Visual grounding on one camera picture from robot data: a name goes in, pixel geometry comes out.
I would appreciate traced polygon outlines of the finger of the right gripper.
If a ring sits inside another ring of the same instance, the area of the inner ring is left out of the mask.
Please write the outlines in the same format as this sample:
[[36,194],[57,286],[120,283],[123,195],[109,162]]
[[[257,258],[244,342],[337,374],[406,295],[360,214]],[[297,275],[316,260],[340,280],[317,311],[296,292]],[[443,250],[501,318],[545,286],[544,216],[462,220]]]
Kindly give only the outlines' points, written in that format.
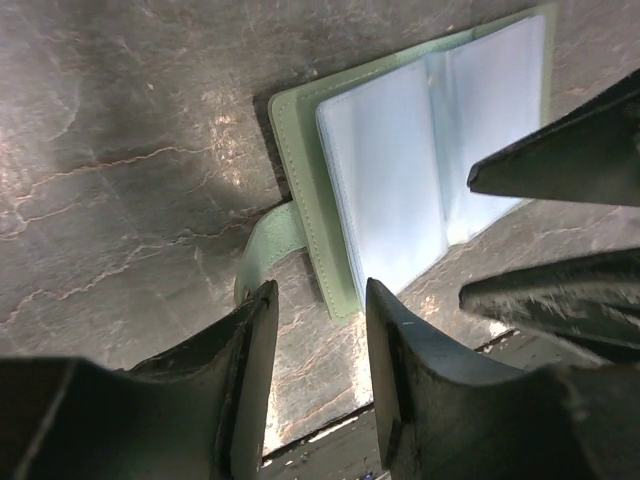
[[639,361],[639,250],[606,251],[464,285],[461,310],[555,337],[613,363]]
[[616,206],[639,204],[639,72],[477,162],[474,193]]

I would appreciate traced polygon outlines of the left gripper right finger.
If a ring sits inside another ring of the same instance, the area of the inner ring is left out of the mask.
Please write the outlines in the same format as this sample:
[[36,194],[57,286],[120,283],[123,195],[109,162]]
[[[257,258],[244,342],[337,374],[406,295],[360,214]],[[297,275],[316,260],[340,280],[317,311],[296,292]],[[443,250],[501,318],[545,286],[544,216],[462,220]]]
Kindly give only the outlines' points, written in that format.
[[395,479],[635,479],[639,370],[524,371],[366,287],[378,445]]

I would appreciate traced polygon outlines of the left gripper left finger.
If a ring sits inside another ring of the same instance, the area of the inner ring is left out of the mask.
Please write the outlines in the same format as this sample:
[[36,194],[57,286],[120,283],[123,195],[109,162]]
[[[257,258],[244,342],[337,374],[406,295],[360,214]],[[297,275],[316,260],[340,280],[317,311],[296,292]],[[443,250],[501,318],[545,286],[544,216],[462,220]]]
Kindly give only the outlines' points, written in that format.
[[130,370],[80,357],[1,361],[5,479],[255,479],[278,287]]

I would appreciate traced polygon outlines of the green card holder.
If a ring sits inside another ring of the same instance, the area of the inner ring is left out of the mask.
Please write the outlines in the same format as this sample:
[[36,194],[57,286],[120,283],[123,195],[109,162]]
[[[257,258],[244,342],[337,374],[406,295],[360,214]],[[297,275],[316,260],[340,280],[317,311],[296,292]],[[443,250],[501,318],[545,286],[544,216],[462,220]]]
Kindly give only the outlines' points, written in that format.
[[549,118],[557,7],[542,4],[274,95],[268,116],[292,198],[254,227],[244,301],[306,249],[329,315],[399,293],[518,205],[467,187],[478,161]]

